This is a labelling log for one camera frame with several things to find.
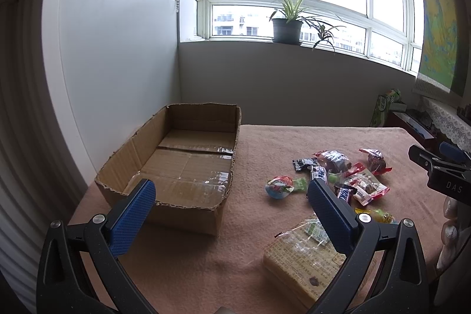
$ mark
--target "window sill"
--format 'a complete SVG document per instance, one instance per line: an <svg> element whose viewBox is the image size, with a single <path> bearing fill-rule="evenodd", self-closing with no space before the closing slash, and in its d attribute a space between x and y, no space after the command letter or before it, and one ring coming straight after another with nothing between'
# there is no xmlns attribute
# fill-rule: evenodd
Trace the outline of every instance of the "window sill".
<svg viewBox="0 0 471 314"><path fill-rule="evenodd" d="M200 36L195 36L194 39L191 39L188 42L241 42L241 41L242 42L259 42L259 43L274 44L274 42L271 40L271 38L263 38L263 37L259 37L259 36L257 36L257 37L250 37L250 36L238 37L238 36L229 36L229 35L226 35L224 37L223 36L213 36L210 39L203 39ZM308 49L312 50L312 46L313 46L312 43L301 42L301 45L299 47L308 48ZM334 52L332 47L329 47L329 46L327 46L327 47L317 46L316 50ZM405 69L401 68L400 66L397 66L393 63L389 63L389 62L383 61L381 59L377 59L377 58L372 57L372 56L368 57L368 56L366 56L364 54L360 54L358 52L353 52L353 51L350 51L350 50L345 50L343 48L336 47L335 48L335 53L336 54L349 55L349 56L355 56L357 58L365 59L365 60L368 60L370 62L375 62L375 63L378 63L378 64L382 64L383 66L388 66L390 68L397 69L398 71L408 73L409 75L412 75L412 76L415 76L415 77L417 76L417 73L414 72L414 71L407 71L407 70L405 70Z"/></svg>

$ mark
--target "black candy wrapper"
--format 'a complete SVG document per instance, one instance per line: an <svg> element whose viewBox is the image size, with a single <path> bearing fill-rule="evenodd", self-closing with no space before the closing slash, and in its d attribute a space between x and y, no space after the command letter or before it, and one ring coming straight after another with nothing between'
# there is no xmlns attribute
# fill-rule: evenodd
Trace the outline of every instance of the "black candy wrapper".
<svg viewBox="0 0 471 314"><path fill-rule="evenodd" d="M308 157L307 159L293 160L294 170L302 171L308 169L311 165L319 165L315 157Z"/></svg>

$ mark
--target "table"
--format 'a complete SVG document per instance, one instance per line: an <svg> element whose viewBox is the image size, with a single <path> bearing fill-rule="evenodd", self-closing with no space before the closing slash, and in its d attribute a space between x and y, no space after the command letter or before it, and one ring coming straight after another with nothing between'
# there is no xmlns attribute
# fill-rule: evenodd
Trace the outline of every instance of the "table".
<svg viewBox="0 0 471 314"><path fill-rule="evenodd" d="M419 110L427 111L435 127L460 149L471 152L471 127L456 115L456 108L423 96Z"/></svg>
<svg viewBox="0 0 471 314"><path fill-rule="evenodd" d="M270 199L265 182L277 175L299 177L291 160L319 150L337 149L354 163L366 160L358 148L378 148L393 170L382 177L390 192L373 204L397 219L414 220L432 279L446 221L444 196L427 188L426 172L408 159L415 143L401 128L241 126L219 237L144 224L120 261L161 314L212 314L220 306L237 314L302 313L265 277L261 258L276 234L308 217L312 209L303 193ZM86 222L109 209L92 185L71 223ZM100 300L113 306L89 255L83 258Z"/></svg>

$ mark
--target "open cardboard box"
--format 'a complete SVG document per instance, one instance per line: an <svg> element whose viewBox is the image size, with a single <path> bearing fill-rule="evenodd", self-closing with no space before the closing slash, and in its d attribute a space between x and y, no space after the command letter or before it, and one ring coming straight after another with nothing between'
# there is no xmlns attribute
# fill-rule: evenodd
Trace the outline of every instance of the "open cardboard box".
<svg viewBox="0 0 471 314"><path fill-rule="evenodd" d="M229 195L241 121L225 104L173 104L153 115L95 179L110 205L142 178L155 184L148 222L216 235Z"/></svg>

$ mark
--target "potted plant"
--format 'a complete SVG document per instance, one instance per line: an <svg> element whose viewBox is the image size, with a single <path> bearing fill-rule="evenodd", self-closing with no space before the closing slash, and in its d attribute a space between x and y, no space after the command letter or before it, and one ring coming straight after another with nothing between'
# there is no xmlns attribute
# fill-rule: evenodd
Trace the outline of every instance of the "potted plant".
<svg viewBox="0 0 471 314"><path fill-rule="evenodd" d="M269 20L273 22L273 41L275 43L300 45L299 37L304 22L317 31L319 40L314 44L312 49L316 48L319 43L324 41L330 44L335 51L332 30L341 26L333 26L330 23L322 21L318 19L318 15L302 15L303 12L309 11L307 7L301 7L302 1L303 0L281 0L283 8L276 8L270 15ZM277 12L281 12L284 18L274 18Z"/></svg>

